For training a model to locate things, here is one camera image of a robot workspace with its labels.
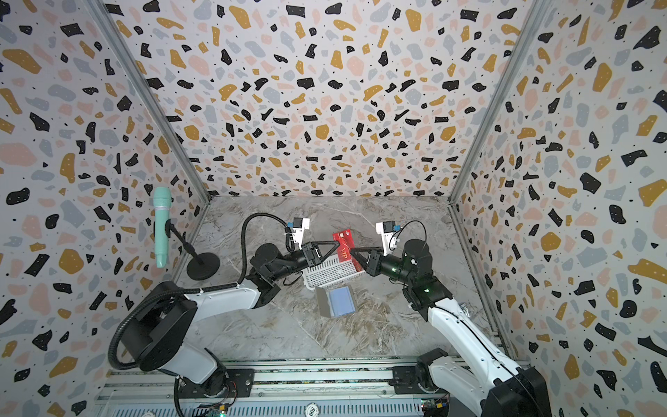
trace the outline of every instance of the mint green microphone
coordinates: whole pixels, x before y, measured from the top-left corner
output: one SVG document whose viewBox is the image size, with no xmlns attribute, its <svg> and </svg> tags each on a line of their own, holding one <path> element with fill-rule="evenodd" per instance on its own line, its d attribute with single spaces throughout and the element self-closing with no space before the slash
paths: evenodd
<svg viewBox="0 0 667 417">
<path fill-rule="evenodd" d="M 171 208 L 171 191 L 167 187 L 157 187 L 153 192 L 153 206 L 155 208 L 155 264 L 164 268 L 169 261 L 169 238 L 165 225 L 169 221 Z"/>
</svg>

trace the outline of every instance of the terrazzo wallpaper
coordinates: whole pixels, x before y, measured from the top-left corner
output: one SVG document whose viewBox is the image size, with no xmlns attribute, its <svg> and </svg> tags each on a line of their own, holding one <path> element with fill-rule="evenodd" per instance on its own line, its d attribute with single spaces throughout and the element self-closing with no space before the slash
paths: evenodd
<svg viewBox="0 0 667 417">
<path fill-rule="evenodd" d="M 76 2 L 0 1 L 0 38 L 0 415 L 83 416 L 116 325 L 168 278 L 152 189 L 182 232 L 205 203 Z"/>
<path fill-rule="evenodd" d="M 667 416 L 667 2 L 554 5 L 456 209 L 555 416 Z"/>
<path fill-rule="evenodd" d="M 449 195 L 531 0 L 109 0 L 213 195 Z"/>
</svg>

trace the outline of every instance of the gray speckle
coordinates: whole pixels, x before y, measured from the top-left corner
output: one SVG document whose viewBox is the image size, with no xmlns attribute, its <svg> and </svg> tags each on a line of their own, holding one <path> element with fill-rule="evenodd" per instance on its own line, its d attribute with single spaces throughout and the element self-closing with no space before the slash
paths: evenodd
<svg viewBox="0 0 667 417">
<path fill-rule="evenodd" d="M 641 252 L 642 250 L 644 250 L 644 246 L 646 246 L 647 241 L 648 241 L 648 236 L 646 235 L 644 230 L 641 229 L 634 230 L 634 237 L 632 238 L 632 247 L 637 252 Z"/>
<path fill-rule="evenodd" d="M 642 169 L 639 170 L 639 174 L 640 174 L 642 177 L 644 177 L 644 178 L 648 177 L 648 176 L 651 175 L 653 172 L 654 172 L 653 169 L 651 169 L 651 168 L 648 167 L 648 166 L 644 166 Z"/>
<path fill-rule="evenodd" d="M 8 43 L 16 43 L 17 40 L 16 33 L 2 23 L 0 23 L 0 37 Z"/>
<path fill-rule="evenodd" d="M 394 42 L 389 42 L 389 48 L 392 50 L 392 53 L 394 55 L 398 55 L 399 53 L 401 53 L 401 48 Z"/>
<path fill-rule="evenodd" d="M 0 333 L 0 339 L 6 338 L 7 336 L 15 336 L 17 334 L 32 334 L 35 332 L 36 324 L 37 320 L 23 320 L 21 323 L 14 326 L 13 329 Z"/>
<path fill-rule="evenodd" d="M 208 123 L 217 123 L 217 116 L 215 115 L 215 107 L 212 105 L 207 105 L 204 109 L 204 117 L 206 117 L 206 122 Z"/>
<path fill-rule="evenodd" d="M 570 95 L 570 90 L 568 90 L 568 92 L 565 93 L 565 98 L 563 98 L 563 108 L 569 109 L 570 107 L 572 107 L 572 96 Z"/>
<path fill-rule="evenodd" d="M 204 0 L 201 5 L 192 13 L 195 19 L 208 20 L 211 19 L 211 0 Z"/>
<path fill-rule="evenodd" d="M 591 376 L 593 372 L 595 372 L 595 369 L 588 363 L 588 361 L 584 360 L 582 363 L 582 371 L 584 371 L 586 375 Z"/>
<path fill-rule="evenodd" d="M 327 81 L 328 79 L 329 79 L 329 73 L 327 72 L 326 69 L 322 68 L 322 73 L 319 75 L 319 77 L 317 78 L 317 80 L 318 80 L 320 83 L 323 83 L 324 81 Z"/>
<path fill-rule="evenodd" d="M 244 43 L 245 47 L 250 49 L 252 54 L 256 56 L 257 58 L 264 58 L 266 56 L 266 53 L 264 50 L 257 44 L 255 41 L 248 41 Z"/>
<path fill-rule="evenodd" d="M 614 201 L 621 201 L 623 194 L 625 194 L 625 189 L 625 185 L 616 189 L 608 189 L 604 192 L 604 197 Z"/>
<path fill-rule="evenodd" d="M 625 62 L 630 57 L 630 50 L 624 49 L 622 51 L 616 52 L 616 57 L 614 58 L 614 65 L 619 66 L 625 64 Z"/>
<path fill-rule="evenodd" d="M 583 168 L 588 168 L 591 161 L 592 161 L 592 159 L 590 157 L 582 155 L 582 156 L 578 157 L 577 160 L 576 160 L 577 168 L 582 168 L 582 169 Z"/>
<path fill-rule="evenodd" d="M 340 112 L 340 121 L 342 123 L 349 123 L 352 120 L 352 106 L 347 105 L 343 109 L 343 111 Z"/>
<path fill-rule="evenodd" d="M 272 102 L 273 104 L 278 104 L 280 103 L 280 93 L 271 87 L 267 87 L 264 89 L 264 92 L 262 93 L 264 98 Z"/>
<path fill-rule="evenodd" d="M 639 363 L 639 361 L 634 361 L 632 369 L 628 372 L 627 375 L 621 378 L 634 393 L 637 393 L 637 391 L 642 389 L 642 376 L 639 373 L 639 369 L 641 367 L 642 365 Z"/>
<path fill-rule="evenodd" d="M 614 124 L 612 124 L 612 130 L 614 131 L 612 145 L 615 145 L 620 140 L 621 135 L 628 131 L 628 115 L 624 114 L 619 117 Z"/>
<path fill-rule="evenodd" d="M 30 176 L 30 179 L 33 179 L 35 181 L 51 181 L 55 175 L 51 172 L 48 171 L 43 171 L 42 169 L 38 169 L 37 171 L 33 172 L 33 175 Z"/>
<path fill-rule="evenodd" d="M 37 109 L 44 110 L 44 111 L 47 111 L 49 109 L 49 102 L 44 100 L 44 99 L 41 99 L 39 97 L 35 97 L 34 99 L 29 99 L 29 98 L 26 97 L 25 101 L 29 105 L 31 105 L 31 106 L 33 106 Z"/>
<path fill-rule="evenodd" d="M 565 328 L 561 325 L 559 325 L 552 317 L 547 316 L 546 324 L 549 326 L 549 330 L 551 330 L 551 333 L 553 334 L 565 334 Z"/>
<path fill-rule="evenodd" d="M 558 172 L 558 157 L 556 155 L 549 155 L 544 158 L 544 175 L 550 178 Z"/>
<path fill-rule="evenodd" d="M 417 89 L 412 88 L 406 93 L 406 100 L 412 105 L 419 104 L 421 99 L 422 94 Z"/>
<path fill-rule="evenodd" d="M 52 364 L 58 359 L 58 351 L 57 350 L 50 350 L 44 354 L 44 364 Z"/>
<path fill-rule="evenodd" d="M 88 63 L 88 61 L 84 61 L 76 57 L 72 58 L 72 61 L 74 61 L 74 65 L 76 65 L 76 67 L 79 69 L 79 72 L 82 72 L 84 74 L 90 74 L 95 78 L 97 78 L 97 73 L 94 72 L 92 69 L 90 69 L 90 64 Z"/>
<path fill-rule="evenodd" d="M 581 64 L 584 61 L 584 58 L 591 53 L 593 49 L 591 47 L 583 48 L 581 51 L 572 52 L 567 57 L 565 57 L 565 62 L 575 66 Z"/>
<path fill-rule="evenodd" d="M 81 230 L 81 234 L 88 238 L 88 240 L 95 239 L 95 232 L 91 229 Z"/>
<path fill-rule="evenodd" d="M 577 104 L 577 118 L 576 122 L 579 127 L 584 127 L 588 123 L 589 107 L 586 104 Z"/>
<path fill-rule="evenodd" d="M 447 34 L 445 39 L 442 41 L 442 47 L 447 49 L 447 52 L 450 53 L 450 56 L 454 54 L 454 45 L 456 45 L 456 41 L 451 35 Z"/>
<path fill-rule="evenodd" d="M 19 236 L 9 236 L 9 242 L 3 244 L 3 246 L 9 246 L 10 248 L 18 248 L 23 243 L 23 238 Z"/>
<path fill-rule="evenodd" d="M 69 200 L 60 203 L 60 209 L 63 210 L 63 220 L 77 229 L 85 221 L 85 216 Z"/>
<path fill-rule="evenodd" d="M 616 281 L 618 281 L 618 291 L 622 296 L 628 295 L 628 276 L 626 274 L 616 274 Z"/>
<path fill-rule="evenodd" d="M 289 36 L 287 34 L 287 32 L 285 32 L 285 31 L 280 32 L 280 42 L 283 45 L 285 45 L 286 47 L 288 47 L 289 50 L 292 53 L 296 52 L 296 49 L 294 49 L 294 45 L 292 45 L 292 43 L 294 42 L 294 39 L 291 36 Z"/>
<path fill-rule="evenodd" d="M 44 155 L 48 157 L 53 157 L 53 150 L 51 149 L 51 142 L 47 141 L 46 139 L 42 139 L 39 142 L 39 150 L 44 153 Z"/>
<path fill-rule="evenodd" d="M 329 39 L 330 41 L 333 41 L 334 39 L 338 39 L 338 35 L 336 35 L 332 31 L 326 31 L 326 32 L 324 32 L 324 34 L 327 36 L 327 39 Z"/>
<path fill-rule="evenodd" d="M 385 19 L 387 19 L 387 15 L 389 14 L 389 10 L 392 8 L 391 3 L 384 3 L 382 7 L 380 7 L 378 10 L 375 10 L 373 13 L 371 13 L 371 22 L 374 23 L 380 23 L 384 22 Z"/>
<path fill-rule="evenodd" d="M 406 46 L 406 49 L 408 52 L 410 52 L 412 59 L 420 60 L 424 58 L 422 48 L 420 48 L 416 43 L 410 43 L 408 46 Z"/>
<path fill-rule="evenodd" d="M 116 146 L 120 143 L 116 132 L 111 129 L 102 129 L 99 131 L 99 142 L 107 146 Z"/>
<path fill-rule="evenodd" d="M 549 387 L 551 388 L 551 391 L 554 393 L 554 395 L 558 396 L 558 393 L 560 392 L 560 379 L 558 378 L 558 374 L 554 370 L 551 371 L 551 378 L 549 378 Z"/>
<path fill-rule="evenodd" d="M 588 268 L 607 259 L 607 251 L 604 248 L 591 248 L 588 246 L 577 255 L 577 259 L 579 259 L 581 266 Z"/>
</svg>

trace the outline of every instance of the gray marble surface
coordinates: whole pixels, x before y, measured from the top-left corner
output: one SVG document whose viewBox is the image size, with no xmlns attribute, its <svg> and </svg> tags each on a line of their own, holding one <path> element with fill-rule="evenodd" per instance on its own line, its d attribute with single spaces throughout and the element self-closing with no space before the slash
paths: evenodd
<svg viewBox="0 0 667 417">
<path fill-rule="evenodd" d="M 303 242 L 331 240 L 334 232 L 351 229 L 356 246 L 382 246 L 375 223 L 421 220 L 428 230 L 433 269 L 457 301 L 469 306 L 473 321 L 489 334 L 488 319 L 475 289 L 458 237 L 447 211 L 447 201 L 437 197 L 216 197 L 211 203 L 194 246 L 198 252 L 216 253 L 221 266 L 205 285 L 238 279 L 241 267 L 240 232 L 244 219 L 255 212 L 274 214 L 286 222 L 310 218 Z M 413 223 L 401 235 L 402 243 L 423 238 Z M 248 225 L 247 257 L 266 242 L 283 253 L 282 227 L 269 218 Z M 196 287 L 185 272 L 177 283 Z M 209 348 L 224 360 L 288 358 L 354 358 L 418 356 L 436 347 L 455 351 L 447 340 L 408 306 L 401 286 L 386 277 L 362 274 L 345 282 L 354 291 L 357 312 L 340 318 L 323 318 L 314 292 L 302 282 L 283 287 L 273 301 L 255 310 L 240 310 L 202 320 L 191 326 L 187 339 Z"/>
</svg>

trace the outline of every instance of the wire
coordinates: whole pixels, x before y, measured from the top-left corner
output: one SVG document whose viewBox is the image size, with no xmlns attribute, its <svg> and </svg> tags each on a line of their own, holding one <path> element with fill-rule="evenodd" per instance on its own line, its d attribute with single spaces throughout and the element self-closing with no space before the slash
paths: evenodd
<svg viewBox="0 0 667 417">
<path fill-rule="evenodd" d="M 281 218 L 274 216 L 273 214 L 269 213 L 254 213 L 251 214 L 250 216 L 247 216 L 245 218 L 245 221 L 243 222 L 243 225 L 241 226 L 241 276 L 239 277 L 237 284 L 240 284 L 243 282 L 245 279 L 245 271 L 247 269 L 247 259 L 245 258 L 245 230 L 247 229 L 248 223 L 250 220 L 256 218 L 256 217 L 267 217 L 271 218 L 274 220 L 277 220 L 280 222 L 281 225 L 284 226 L 285 228 L 285 248 L 287 249 L 288 252 L 292 253 L 294 252 L 294 238 L 292 237 L 292 230 L 289 228 L 287 223 L 285 223 L 285 220 L 282 220 Z"/>
<path fill-rule="evenodd" d="M 426 241 L 428 240 L 428 234 L 426 233 L 426 226 L 424 226 L 424 224 L 423 224 L 422 222 L 420 222 L 419 220 L 410 220 L 408 223 L 406 223 L 405 226 L 403 226 L 402 228 L 400 228 L 398 231 L 394 232 L 394 234 L 392 235 L 392 238 L 389 240 L 389 242 L 391 243 L 392 240 L 394 240 L 394 238 L 398 239 L 398 237 L 401 236 L 401 233 L 405 230 L 405 228 L 406 228 L 410 223 L 419 223 L 419 224 L 422 225 L 422 228 L 424 229 L 424 241 L 426 242 Z"/>
<path fill-rule="evenodd" d="M 468 330 L 470 331 L 470 333 L 472 333 L 472 335 L 475 336 L 475 339 L 477 339 L 477 341 L 482 345 L 482 347 L 483 347 L 487 352 L 489 352 L 489 355 L 491 355 L 491 357 L 492 357 L 493 359 L 495 359 L 496 361 L 498 361 L 498 364 L 499 364 L 500 366 L 502 366 L 503 369 L 504 369 L 505 371 L 507 371 L 507 373 L 508 373 L 509 375 L 511 375 L 511 376 L 516 380 L 516 382 L 519 383 L 519 385 L 524 389 L 524 391 L 526 391 L 526 393 L 528 394 L 528 397 L 530 397 L 530 399 L 532 400 L 533 404 L 535 404 L 535 409 L 540 413 L 540 416 L 541 416 L 541 417 L 544 417 L 544 414 L 542 413 L 542 410 L 540 409 L 540 406 L 538 405 L 537 400 L 535 399 L 535 397 L 533 397 L 533 394 L 531 394 L 530 391 L 528 391 L 528 389 L 527 389 L 526 386 L 523 384 L 523 382 L 521 382 L 521 380 L 520 380 L 519 378 L 517 378 L 516 375 L 514 375 L 514 374 L 512 373 L 512 371 L 510 371 L 509 369 L 507 369 L 507 367 L 506 367 L 505 365 L 503 365 L 503 363 L 502 363 L 501 361 L 499 361 L 499 360 L 496 358 L 496 356 L 493 354 L 493 352 L 491 352 L 491 351 L 486 347 L 486 345 L 482 342 L 482 340 L 479 338 L 479 336 L 477 336 L 477 334 L 476 334 L 475 332 L 473 332 L 473 330 L 470 328 L 470 326 L 468 325 L 468 323 L 466 323 L 465 321 L 461 320 L 461 319 L 459 318 L 459 316 L 455 315 L 454 313 L 452 313 L 451 311 L 449 311 L 449 310 L 447 310 L 447 309 L 444 309 L 444 308 L 439 307 L 439 306 L 435 306 L 435 308 L 440 309 L 440 310 L 442 310 L 442 311 L 444 311 L 444 312 L 447 312 L 447 313 L 453 315 L 454 317 L 456 317 L 457 320 L 459 320 L 461 323 L 463 323 L 463 325 L 464 325 L 465 327 L 468 328 Z"/>
<path fill-rule="evenodd" d="M 285 287 L 291 287 L 292 285 L 296 284 L 296 282 L 299 279 L 301 279 L 302 276 L 303 276 L 303 271 L 301 271 L 301 274 L 298 277 L 294 278 L 294 281 L 290 282 L 289 284 L 285 283 L 285 281 L 287 280 L 287 277 L 285 277 L 285 278 L 283 278 L 283 285 Z"/>
</svg>

